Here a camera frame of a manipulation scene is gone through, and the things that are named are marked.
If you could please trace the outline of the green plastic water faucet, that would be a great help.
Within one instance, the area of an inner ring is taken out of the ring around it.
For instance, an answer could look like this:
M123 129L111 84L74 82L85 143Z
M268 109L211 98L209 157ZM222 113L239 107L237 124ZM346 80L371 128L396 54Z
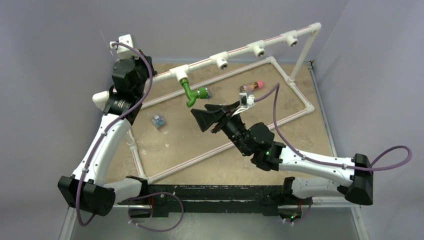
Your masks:
M180 85L184 89L185 95L188 99L186 102L188 108L191 108L196 103L197 99L209 99L211 97L210 91L205 86L199 87L195 90L191 89L187 78L183 78L180 81Z

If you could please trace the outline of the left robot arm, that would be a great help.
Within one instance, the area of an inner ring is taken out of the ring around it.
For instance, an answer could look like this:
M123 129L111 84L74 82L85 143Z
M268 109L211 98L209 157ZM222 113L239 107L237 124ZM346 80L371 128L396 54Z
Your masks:
M144 177L128 176L106 183L115 153L127 136L141 106L146 81L157 72L151 56L118 60L113 66L113 85L106 92L103 116L96 136L81 163L70 176L61 176L58 189L69 207L98 216L106 216L112 207L131 199L146 203L149 191Z

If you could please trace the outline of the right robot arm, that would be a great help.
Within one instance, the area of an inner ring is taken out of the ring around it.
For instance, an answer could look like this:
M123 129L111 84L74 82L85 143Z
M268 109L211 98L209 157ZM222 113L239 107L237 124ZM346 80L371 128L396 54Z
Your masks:
M275 141L275 134L263 123L246 128L236 109L240 104L205 104L191 109L200 130L213 134L222 131L244 157L264 171L293 171L326 179L335 191L358 205L371 206L374 174L364 154L354 157L331 157L290 148Z

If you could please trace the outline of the pink capped small bottle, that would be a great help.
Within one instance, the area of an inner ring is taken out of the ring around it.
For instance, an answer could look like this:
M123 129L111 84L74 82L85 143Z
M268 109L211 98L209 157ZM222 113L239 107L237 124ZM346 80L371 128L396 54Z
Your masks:
M262 80L258 80L252 83L244 84L239 87L240 93L252 92L264 87L265 83Z

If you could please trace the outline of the small blue foil packet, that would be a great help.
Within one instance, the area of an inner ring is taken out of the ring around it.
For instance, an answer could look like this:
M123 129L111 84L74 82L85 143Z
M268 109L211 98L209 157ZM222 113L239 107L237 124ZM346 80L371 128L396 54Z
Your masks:
M165 125L166 120L162 115L156 114L151 118L151 122L156 129L160 129Z

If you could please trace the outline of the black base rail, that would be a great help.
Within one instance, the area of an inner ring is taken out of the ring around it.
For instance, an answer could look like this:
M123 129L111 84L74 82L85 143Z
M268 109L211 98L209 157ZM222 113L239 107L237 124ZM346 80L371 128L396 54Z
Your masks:
M147 199L128 199L119 206L146 206L154 218L170 213L261 214L282 219L300 218L312 198L298 198L283 185L150 185L142 192Z

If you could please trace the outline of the white PVC pipe frame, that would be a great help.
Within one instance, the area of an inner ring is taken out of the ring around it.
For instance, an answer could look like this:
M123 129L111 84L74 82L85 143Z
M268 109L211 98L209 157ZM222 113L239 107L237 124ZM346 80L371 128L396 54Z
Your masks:
M275 57L273 56L268 56L265 59L259 60L257 62L251 63L249 65L246 65L244 67L238 68L236 70L232 70L230 72L221 74L217 77L214 78L210 78L208 80L202 81L200 83L194 84L192 85L192 87L197 88L197 87L204 87L207 84L212 84L212 83L216 83L218 81L224 80L226 78L235 76L237 74L240 74L242 72L251 70L253 68L259 67L261 65L264 64L271 64L275 67L275 69L280 73L280 75L283 77L285 83L290 87L291 90L293 90L293 92L296 94L296 96L301 100L301 102L304 104L304 109L296 112L288 117L285 117L279 121L276 121L276 125L269 125L268 127L270 128L270 130L274 129L275 126L281 126L283 124L286 124L290 121L293 121L301 116L304 116L306 114L310 114L315 110L315 107L313 106L313 104L304 96L304 94L300 91L300 89L297 87L297 85L295 84L295 77L297 76L302 64L304 63L304 60L316 38L316 36L319 34L320 30L322 28L321 23L316 22L316 23L312 23L306 27L303 27L301 29L297 29L297 30L291 30L285 33L282 33L280 35L265 39L265 40L258 40L252 43L247 44L246 46L243 47L239 47L230 51L223 51L214 55L209 56L206 59L191 63L191 64L184 64L184 65L180 65L174 68L171 68L170 70L160 73L157 76L155 76L153 78L153 82L154 83L158 83L170 78L176 78L177 80L182 79L182 77L188 77L188 73L210 66L210 65L217 65L218 69L220 70L224 70L224 67L228 67L228 60L230 58L234 58L243 54L250 54L253 53L257 58L264 58L264 51L265 51L265 47L271 46L271 45L275 45L278 43L287 43L290 47L293 47L296 45L296 43L298 42L298 38L300 36L304 36L304 35L309 35L301 53L300 56L294 66L293 71L291 72L290 76L283 70L283 68L279 65L279 63L277 62L277 60L275 59ZM144 108L156 105L158 103L164 102L166 100L170 100L174 97L180 96L182 94L185 94L185 91L182 90L178 90L172 93L169 93L167 95L158 97L156 99L150 100L147 103L143 103ZM99 92L99 93L95 93L92 96L92 100L94 102L94 104L100 109L101 107L104 107L104 105L106 104L106 100L107 97L109 97L111 94L108 93L108 91L103 91L103 92ZM205 152L199 156L196 156L192 159L189 159L183 163L180 163L176 166L173 166L167 170L164 170L160 173L157 173L153 176L147 176L146 179L148 180L149 184L152 183L156 183L168 176L170 176L171 174L177 173L181 170L184 170L196 163L199 163L203 160L206 160L212 156L215 156L223 151L226 151L230 148L234 147L234 145L229 142L226 143L224 145L221 145L213 150L210 150L208 152Z

